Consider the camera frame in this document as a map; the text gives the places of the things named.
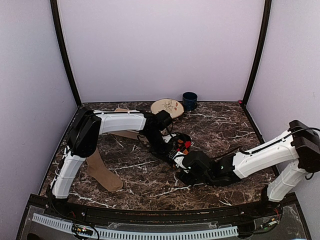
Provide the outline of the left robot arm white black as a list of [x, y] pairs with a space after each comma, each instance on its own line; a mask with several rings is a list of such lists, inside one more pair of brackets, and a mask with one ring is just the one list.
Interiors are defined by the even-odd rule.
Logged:
[[50, 194], [55, 200], [51, 210], [60, 218], [67, 218], [70, 206], [62, 199], [69, 196], [76, 174], [96, 150], [99, 135], [118, 131], [137, 131], [150, 145], [153, 155], [167, 159], [173, 146], [169, 143], [172, 134], [164, 136], [162, 131], [172, 123], [171, 115], [165, 110], [154, 114], [145, 111], [98, 111], [83, 108], [76, 116], [67, 135], [67, 144], [55, 177], [50, 184]]

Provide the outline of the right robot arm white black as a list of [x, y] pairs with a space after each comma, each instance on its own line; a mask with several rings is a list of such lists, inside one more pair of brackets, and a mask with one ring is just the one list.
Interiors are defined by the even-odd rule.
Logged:
[[260, 170], [289, 162], [266, 187], [265, 198], [255, 205], [255, 213], [266, 217], [303, 178], [319, 172], [320, 130], [293, 120], [289, 129], [276, 138], [246, 151], [229, 153], [218, 161], [202, 151], [191, 151], [177, 152], [173, 162], [182, 170], [179, 179], [186, 185], [201, 182], [215, 187], [229, 186]]

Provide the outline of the wooden compartment tray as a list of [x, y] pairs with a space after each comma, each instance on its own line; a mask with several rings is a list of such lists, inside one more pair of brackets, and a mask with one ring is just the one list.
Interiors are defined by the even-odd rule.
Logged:
[[[115, 112], [132, 112], [132, 110], [124, 109], [124, 108], [116, 108]], [[123, 130], [123, 131], [113, 131], [113, 132], [110, 132], [110, 134], [137, 140], [138, 139], [137, 136], [139, 132], [135, 130]]]

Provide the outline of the argyle black red orange sock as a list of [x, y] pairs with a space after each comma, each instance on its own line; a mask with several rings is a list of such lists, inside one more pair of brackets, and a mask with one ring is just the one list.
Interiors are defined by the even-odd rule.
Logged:
[[184, 133], [178, 133], [173, 137], [173, 149], [187, 155], [192, 144], [191, 137]]

